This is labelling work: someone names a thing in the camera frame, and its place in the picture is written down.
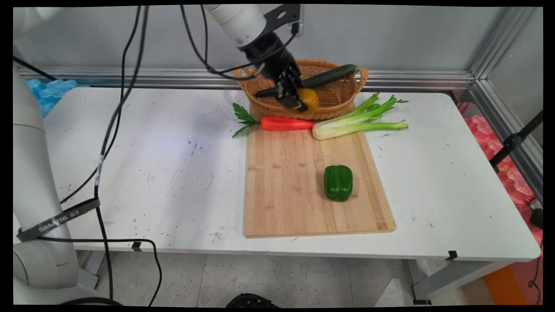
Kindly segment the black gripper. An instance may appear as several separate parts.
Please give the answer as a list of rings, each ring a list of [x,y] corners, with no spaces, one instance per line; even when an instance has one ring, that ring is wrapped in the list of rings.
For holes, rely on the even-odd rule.
[[[300,79],[300,69],[287,46],[293,41],[293,34],[285,43],[275,34],[269,32],[256,38],[241,48],[248,61],[257,69],[261,66],[264,78],[276,83],[276,99],[287,101],[287,109],[305,113],[308,105],[301,96],[305,88]]]

